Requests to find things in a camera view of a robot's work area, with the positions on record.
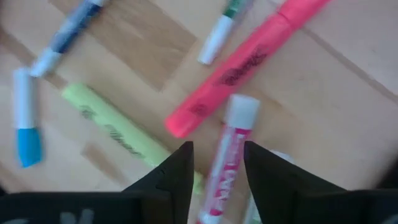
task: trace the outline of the wooden table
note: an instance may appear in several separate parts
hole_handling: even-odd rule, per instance
[[[73,82],[92,87],[170,151],[193,140],[195,168],[206,175],[224,106],[186,139],[173,138],[164,119],[278,2],[255,0],[220,57],[206,67],[196,57],[225,0],[112,0],[54,75],[39,81],[46,158],[21,169],[12,71],[41,53],[77,4],[0,3],[1,184],[10,192],[118,191],[150,170],[60,96]],[[398,156],[397,10],[396,0],[332,0],[239,91],[262,101],[253,139],[344,188],[374,186]],[[223,223],[241,223],[247,196],[242,169]],[[200,203],[193,197],[190,223]]]

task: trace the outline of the pink highlighter cap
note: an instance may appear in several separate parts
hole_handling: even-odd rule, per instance
[[[294,0],[281,5],[278,13],[284,16],[294,29],[301,28],[330,0]]]

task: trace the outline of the pink pen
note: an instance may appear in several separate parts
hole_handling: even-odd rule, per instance
[[[329,0],[287,0],[269,16],[206,81],[166,118],[165,125],[178,138],[200,123]]]
[[[243,157],[243,143],[251,133],[259,105],[260,101],[248,96],[231,96],[197,224],[220,222]]]

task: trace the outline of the dry erase marker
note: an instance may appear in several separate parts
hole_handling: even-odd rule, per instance
[[[224,13],[218,18],[205,44],[199,54],[198,61],[205,65],[213,62],[220,49],[224,46],[229,33],[231,32],[235,19],[246,7],[249,0],[230,0]]]
[[[64,54],[86,28],[90,19],[95,16],[108,0],[83,0],[80,5],[68,16],[60,30],[53,36],[50,45],[33,63],[31,75],[42,77],[54,69]]]
[[[287,162],[294,164],[293,158],[291,158],[288,154],[284,154],[278,151],[271,150],[275,155],[285,159]],[[250,194],[248,208],[246,209],[246,214],[244,216],[243,224],[261,224],[261,218],[259,211],[256,207],[256,203],[254,202],[253,195]]]
[[[287,0],[259,26],[197,90],[166,118],[167,129],[183,138],[253,75],[289,37],[329,0]]]
[[[14,71],[14,118],[18,156],[23,167],[42,160],[39,130],[35,123],[34,78],[28,68]]]
[[[243,157],[243,144],[254,126],[259,105],[259,100],[248,96],[231,96],[197,224],[220,222]]]

